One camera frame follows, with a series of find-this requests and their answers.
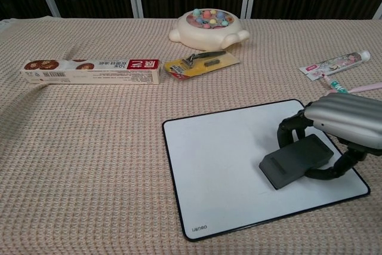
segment toothpaste cap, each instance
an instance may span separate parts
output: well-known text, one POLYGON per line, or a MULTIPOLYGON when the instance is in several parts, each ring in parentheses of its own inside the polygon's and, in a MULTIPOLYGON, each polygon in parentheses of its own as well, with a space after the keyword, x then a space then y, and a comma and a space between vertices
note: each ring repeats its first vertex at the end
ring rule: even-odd
POLYGON ((361 58, 363 61, 366 62, 366 61, 370 60, 370 52, 369 51, 363 50, 361 52, 358 52, 358 54, 361 55, 361 58))

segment textured fabric surface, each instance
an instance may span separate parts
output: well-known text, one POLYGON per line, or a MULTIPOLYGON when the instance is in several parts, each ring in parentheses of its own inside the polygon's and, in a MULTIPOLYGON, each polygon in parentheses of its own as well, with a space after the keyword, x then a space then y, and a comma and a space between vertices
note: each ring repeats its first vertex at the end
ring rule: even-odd
MULTIPOLYGON (((299 67, 363 49, 369 62, 333 78, 347 88, 379 82, 382 21, 243 20, 251 39, 228 49, 241 63, 187 81, 35 85, 19 74, 27 59, 165 62, 195 52, 168 40, 173 24, 48 17, 2 31, 0 253, 381 253, 382 160, 375 156, 357 165, 371 187, 367 197, 186 241, 161 124, 284 99, 306 104, 327 87, 299 67)), ((382 100, 382 90, 362 95, 382 100)))

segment white toothpaste tube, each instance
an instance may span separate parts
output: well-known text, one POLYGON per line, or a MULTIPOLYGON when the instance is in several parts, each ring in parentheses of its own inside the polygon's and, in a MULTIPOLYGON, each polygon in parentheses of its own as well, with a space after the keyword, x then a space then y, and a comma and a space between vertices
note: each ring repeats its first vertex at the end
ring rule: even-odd
POLYGON ((345 69, 357 66, 370 59, 369 51, 360 51, 346 54, 337 58, 329 59, 308 67, 301 67, 302 71, 312 81, 317 80, 324 75, 331 75, 345 69))

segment barcode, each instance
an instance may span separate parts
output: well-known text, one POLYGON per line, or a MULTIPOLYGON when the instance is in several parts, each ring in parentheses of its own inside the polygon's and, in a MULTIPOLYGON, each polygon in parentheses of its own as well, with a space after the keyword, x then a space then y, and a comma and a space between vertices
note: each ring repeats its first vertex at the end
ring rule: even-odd
POLYGON ((65 77, 64 72, 43 72, 45 77, 65 77))

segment toothbrush handle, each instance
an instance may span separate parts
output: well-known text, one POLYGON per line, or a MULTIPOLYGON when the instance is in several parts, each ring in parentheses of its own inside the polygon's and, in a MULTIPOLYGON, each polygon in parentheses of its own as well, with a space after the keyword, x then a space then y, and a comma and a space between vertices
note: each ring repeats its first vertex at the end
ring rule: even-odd
POLYGON ((351 89, 349 92, 350 93, 359 93, 363 91, 370 91, 370 90, 376 90, 376 89, 381 89, 382 88, 382 82, 371 84, 371 85, 366 85, 366 86, 361 86, 358 88, 351 89))

